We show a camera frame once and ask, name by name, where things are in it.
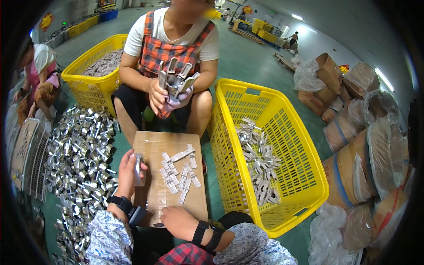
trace green floor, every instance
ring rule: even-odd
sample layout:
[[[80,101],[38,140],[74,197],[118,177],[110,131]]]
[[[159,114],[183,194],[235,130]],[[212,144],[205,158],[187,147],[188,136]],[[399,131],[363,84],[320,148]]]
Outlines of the green floor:
[[[128,33],[138,17],[152,9],[153,8],[145,8],[137,10],[136,8],[131,8],[120,10],[117,19],[93,26],[86,32],[67,40],[57,47],[55,49],[57,53],[57,62],[66,67],[97,43],[115,34]],[[323,128],[326,124],[321,117],[313,114],[312,111],[297,99],[296,92],[293,90],[293,73],[283,68],[282,65],[273,58],[273,54],[277,52],[277,50],[267,45],[259,45],[238,34],[230,32],[227,29],[228,25],[224,21],[215,19],[214,23],[218,26],[220,35],[218,78],[236,79],[281,91],[288,97],[300,118],[305,123],[320,158],[324,160],[330,157],[332,152],[328,147],[323,133]],[[292,54],[286,51],[282,50],[279,52],[288,59],[293,57]],[[212,95],[215,96],[213,86],[210,89]],[[55,104],[58,109],[58,114],[75,103],[75,99],[72,97],[72,93],[67,85],[65,85],[64,91],[69,97],[67,98],[64,94],[61,94],[59,103]],[[224,209],[207,134],[203,136],[201,142],[202,156],[209,170],[208,174],[205,176],[209,217],[217,220],[224,215]],[[131,148],[131,146],[122,133],[118,133],[115,136],[114,145],[117,147],[117,152],[114,155],[114,161],[111,163],[111,168],[117,171],[120,158]],[[56,246],[57,231],[53,227],[53,223],[61,216],[60,209],[55,206],[56,203],[59,203],[59,200],[54,194],[50,193],[47,195],[47,200],[44,204],[33,201],[33,206],[40,205],[45,215],[47,248],[50,255],[52,253],[61,253]],[[277,238],[281,242],[281,245],[286,247],[291,254],[298,259],[300,265],[308,264],[307,258],[310,242],[309,226],[312,219],[313,216],[308,217],[301,224]]]

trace red checkered apron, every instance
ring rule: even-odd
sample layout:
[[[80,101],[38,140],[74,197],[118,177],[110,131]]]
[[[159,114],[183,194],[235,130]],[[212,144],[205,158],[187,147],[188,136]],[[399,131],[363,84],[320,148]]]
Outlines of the red checkered apron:
[[[156,78],[159,74],[160,62],[164,61],[164,71],[166,71],[172,57],[178,58],[178,63],[175,67],[176,73],[181,72],[186,63],[196,65],[198,60],[196,51],[209,32],[215,27],[215,24],[209,21],[192,45],[169,44],[152,37],[153,13],[154,11],[150,11],[146,14],[139,72],[149,78]],[[195,73],[195,68],[196,67],[193,67],[190,70],[188,76],[192,76]],[[162,110],[159,112],[158,116],[161,119],[165,119],[169,117],[170,114],[170,112]]]

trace black shorts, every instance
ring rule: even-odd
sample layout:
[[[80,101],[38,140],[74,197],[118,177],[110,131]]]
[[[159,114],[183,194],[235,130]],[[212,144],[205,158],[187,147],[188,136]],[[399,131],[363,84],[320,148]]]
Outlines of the black shorts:
[[[147,106],[150,106],[150,101],[148,100],[148,95],[146,92],[130,88],[125,84],[121,84],[119,88],[112,94],[112,103],[115,108],[115,97],[119,98],[130,116],[131,120],[137,126],[139,130],[142,130],[142,120],[141,120],[141,112],[143,112]],[[188,117],[191,112],[191,102],[193,100],[193,96],[190,98],[189,103],[180,108],[174,110],[174,115],[177,118],[177,121],[180,125],[187,129]]]

